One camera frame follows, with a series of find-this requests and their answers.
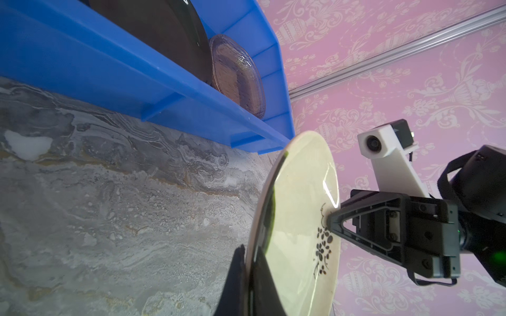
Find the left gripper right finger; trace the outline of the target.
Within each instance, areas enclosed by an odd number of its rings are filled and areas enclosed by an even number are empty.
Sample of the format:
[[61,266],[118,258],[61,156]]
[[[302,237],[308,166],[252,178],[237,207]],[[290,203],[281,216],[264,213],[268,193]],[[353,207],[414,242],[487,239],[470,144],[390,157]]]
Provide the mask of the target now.
[[257,249],[250,273],[250,315],[286,315],[262,248]]

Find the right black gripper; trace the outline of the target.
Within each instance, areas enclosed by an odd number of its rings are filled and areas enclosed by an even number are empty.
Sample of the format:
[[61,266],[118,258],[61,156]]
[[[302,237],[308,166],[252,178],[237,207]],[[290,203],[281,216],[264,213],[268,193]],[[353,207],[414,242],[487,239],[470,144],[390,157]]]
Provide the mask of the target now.
[[[430,225],[422,240],[459,258],[469,252],[490,277],[505,285],[505,150],[484,145],[450,161],[437,181],[449,203],[450,221]],[[406,266],[406,194],[353,190],[326,219],[328,230],[355,246],[401,267]]]

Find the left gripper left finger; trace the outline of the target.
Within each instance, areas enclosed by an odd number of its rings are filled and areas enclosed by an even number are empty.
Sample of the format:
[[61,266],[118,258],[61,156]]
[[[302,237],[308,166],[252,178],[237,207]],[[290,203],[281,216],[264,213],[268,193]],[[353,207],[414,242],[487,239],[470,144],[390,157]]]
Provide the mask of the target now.
[[240,316],[245,314],[246,265],[245,246],[233,254],[229,271],[214,316]]

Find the cream plate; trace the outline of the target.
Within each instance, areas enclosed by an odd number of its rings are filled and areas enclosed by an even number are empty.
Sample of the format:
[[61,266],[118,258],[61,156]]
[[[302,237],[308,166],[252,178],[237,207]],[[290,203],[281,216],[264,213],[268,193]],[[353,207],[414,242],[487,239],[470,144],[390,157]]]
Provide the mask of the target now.
[[249,315],[250,273],[258,248],[286,315],[331,313],[341,241],[326,219],[339,207],[332,153],[320,134],[303,132],[280,152],[258,201],[246,251]]

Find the brown clear plate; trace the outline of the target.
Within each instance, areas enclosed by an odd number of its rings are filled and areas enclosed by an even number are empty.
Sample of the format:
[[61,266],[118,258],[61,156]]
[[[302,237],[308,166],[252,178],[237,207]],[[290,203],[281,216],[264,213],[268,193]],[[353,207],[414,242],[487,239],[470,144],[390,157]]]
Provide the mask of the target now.
[[212,86],[255,117],[263,119],[267,103],[258,68],[246,50],[225,34],[210,40]]

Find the black round plate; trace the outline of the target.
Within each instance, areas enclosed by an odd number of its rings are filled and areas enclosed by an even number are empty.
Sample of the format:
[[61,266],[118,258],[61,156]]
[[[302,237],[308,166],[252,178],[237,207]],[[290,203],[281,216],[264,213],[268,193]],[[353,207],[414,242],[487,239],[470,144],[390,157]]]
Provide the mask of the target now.
[[212,83],[208,36],[190,1],[89,0],[83,3],[199,80]]

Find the blue plastic bin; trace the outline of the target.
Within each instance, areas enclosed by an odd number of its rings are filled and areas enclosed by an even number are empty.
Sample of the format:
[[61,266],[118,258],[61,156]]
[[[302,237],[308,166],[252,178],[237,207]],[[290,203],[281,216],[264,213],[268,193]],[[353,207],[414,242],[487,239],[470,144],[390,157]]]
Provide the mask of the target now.
[[208,36],[253,59],[257,118],[80,1],[2,1],[1,76],[257,154],[295,136],[278,39],[255,1],[195,1]]

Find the right corner aluminium post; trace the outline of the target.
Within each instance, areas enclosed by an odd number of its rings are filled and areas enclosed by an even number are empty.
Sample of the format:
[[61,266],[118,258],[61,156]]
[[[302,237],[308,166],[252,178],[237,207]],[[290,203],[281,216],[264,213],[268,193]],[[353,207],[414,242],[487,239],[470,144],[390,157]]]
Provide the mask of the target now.
[[433,34],[405,43],[402,46],[371,57],[370,59],[365,59],[357,64],[343,68],[313,82],[295,88],[289,92],[290,100],[300,100],[311,93],[319,92],[320,90],[329,88],[330,86],[334,86],[365,72],[384,67],[396,61],[431,50],[438,46],[442,46],[453,40],[465,37],[469,34],[481,31],[502,22],[505,22],[505,5],[486,11],[485,13],[481,13],[475,17],[468,18],[453,26],[449,26]]

